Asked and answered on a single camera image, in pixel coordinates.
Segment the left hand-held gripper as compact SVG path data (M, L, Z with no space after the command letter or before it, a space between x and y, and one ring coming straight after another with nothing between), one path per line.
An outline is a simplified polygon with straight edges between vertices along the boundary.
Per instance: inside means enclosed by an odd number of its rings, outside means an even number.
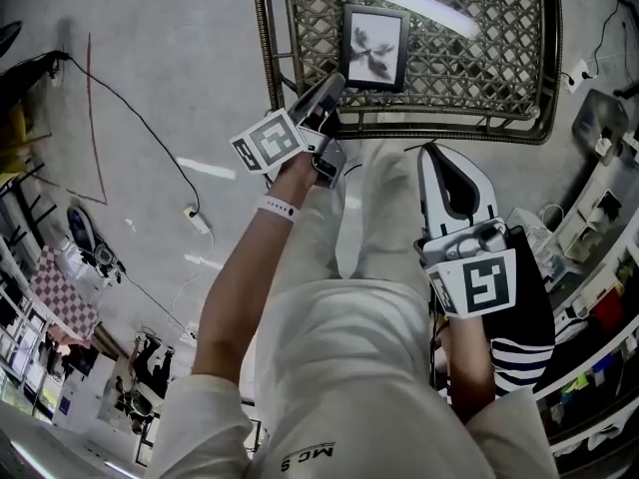
M341 123L337 103L345 78L333 72L308 89L288 111L279 109L230 139L252 174L268 174L300 153L312 155L317 184L332 189L346 156L337 143Z

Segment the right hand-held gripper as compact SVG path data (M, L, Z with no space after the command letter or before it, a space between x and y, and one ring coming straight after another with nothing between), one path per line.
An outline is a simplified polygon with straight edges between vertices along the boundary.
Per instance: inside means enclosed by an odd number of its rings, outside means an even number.
M446 146L425 145L419 158L422 212L432 239L413 246L443 314L468 319L513 306L516 251L507 246L504 220L496 218L491 180Z

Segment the framed picture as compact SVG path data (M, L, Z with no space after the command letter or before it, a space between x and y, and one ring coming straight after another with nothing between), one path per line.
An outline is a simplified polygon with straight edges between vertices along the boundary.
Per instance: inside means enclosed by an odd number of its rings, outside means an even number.
M347 4L339 70L349 88L400 93L410 25L408 12Z

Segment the person's left forearm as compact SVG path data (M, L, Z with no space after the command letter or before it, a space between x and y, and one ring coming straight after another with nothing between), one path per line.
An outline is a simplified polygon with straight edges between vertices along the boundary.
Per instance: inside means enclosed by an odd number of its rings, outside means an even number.
M325 222L305 204L318 197L317 177L309 154L281 168L268 196L300 216L292 222L266 209L255 211L206 298L192 374L238 384L272 284L306 281L326 266Z

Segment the person's right forearm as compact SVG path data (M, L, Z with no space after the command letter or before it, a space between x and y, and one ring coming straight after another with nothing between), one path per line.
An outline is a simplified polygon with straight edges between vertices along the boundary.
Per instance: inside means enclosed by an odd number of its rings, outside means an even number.
M452 319L446 342L452 408L466 423L496 397L490 346L482 318Z

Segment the person's white trousers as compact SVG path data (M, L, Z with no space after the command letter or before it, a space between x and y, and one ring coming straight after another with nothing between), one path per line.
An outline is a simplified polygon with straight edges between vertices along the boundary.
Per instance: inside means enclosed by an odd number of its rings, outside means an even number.
M395 282L427 298L428 279L413 248L420 232L415 168L394 142L366 143L362 157L362 242L350 277ZM280 259L272 295L340 278L335 252L344 208L344 180L332 190L311 188Z

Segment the white perforated basket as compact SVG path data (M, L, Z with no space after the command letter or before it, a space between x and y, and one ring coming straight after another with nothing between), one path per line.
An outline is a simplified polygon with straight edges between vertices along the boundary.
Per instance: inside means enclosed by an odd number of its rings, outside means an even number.
M522 227L534 255L540 255L552 238L540 217L528 210L513 208L505 222L509 228Z

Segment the white wristwatch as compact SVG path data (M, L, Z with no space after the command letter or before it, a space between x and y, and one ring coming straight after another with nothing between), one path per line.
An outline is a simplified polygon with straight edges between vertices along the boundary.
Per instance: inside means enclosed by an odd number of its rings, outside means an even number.
M295 223L299 216L299 210L292 204L281 199L263 195L256 206L256 213L270 213L279 218Z

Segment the grey laptop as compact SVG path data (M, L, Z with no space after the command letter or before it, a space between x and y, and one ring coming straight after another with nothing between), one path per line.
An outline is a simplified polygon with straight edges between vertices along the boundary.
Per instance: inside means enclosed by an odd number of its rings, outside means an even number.
M621 102L609 95L591 89L573 122L572 134L580 149L608 166L617 154L621 139L629 127L629 118ZM608 138L613 147L605 157L595 153L599 137Z

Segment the white power strip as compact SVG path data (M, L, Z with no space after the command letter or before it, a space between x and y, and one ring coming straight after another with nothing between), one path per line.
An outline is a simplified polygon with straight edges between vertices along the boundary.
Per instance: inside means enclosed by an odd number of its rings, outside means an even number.
M191 225L201 234L207 235L212 232L211 226L202 217L201 213L197 211L193 206L186 207L184 209L184 215Z

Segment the white socket block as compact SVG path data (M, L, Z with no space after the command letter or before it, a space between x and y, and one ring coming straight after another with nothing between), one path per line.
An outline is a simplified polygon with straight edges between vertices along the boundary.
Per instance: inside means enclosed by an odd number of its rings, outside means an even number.
M580 59L571 71L562 71L561 76L569 94L574 94L583 82L594 79L590 74L588 63L584 59Z

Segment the person's white t-shirt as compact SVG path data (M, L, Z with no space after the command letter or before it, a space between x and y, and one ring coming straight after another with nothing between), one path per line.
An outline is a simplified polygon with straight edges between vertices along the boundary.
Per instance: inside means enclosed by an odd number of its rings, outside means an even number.
M428 382L424 300L388 281L325 280L273 298L258 336L251 428L238 387L169 387L147 479L557 479L532 394L461 421Z

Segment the white shelf unit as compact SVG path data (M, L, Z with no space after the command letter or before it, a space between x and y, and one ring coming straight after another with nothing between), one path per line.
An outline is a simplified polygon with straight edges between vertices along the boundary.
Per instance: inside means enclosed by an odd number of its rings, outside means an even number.
M534 396L559 456L603 449L639 415L639 153L595 169L557 242L581 261L551 293L556 345Z

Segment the yellow chair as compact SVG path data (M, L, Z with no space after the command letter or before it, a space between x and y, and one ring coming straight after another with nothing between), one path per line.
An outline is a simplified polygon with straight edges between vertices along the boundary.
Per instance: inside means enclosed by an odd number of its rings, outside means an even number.
M27 169L24 155L33 119L19 100L8 111L0 112L0 187Z

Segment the checkered cloth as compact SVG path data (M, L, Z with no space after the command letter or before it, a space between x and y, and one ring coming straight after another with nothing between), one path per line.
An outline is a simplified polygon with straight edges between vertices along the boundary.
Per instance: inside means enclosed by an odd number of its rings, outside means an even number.
M99 313L60 270L56 263L59 254L55 248L43 246L29 286L73 335L88 340L99 322Z

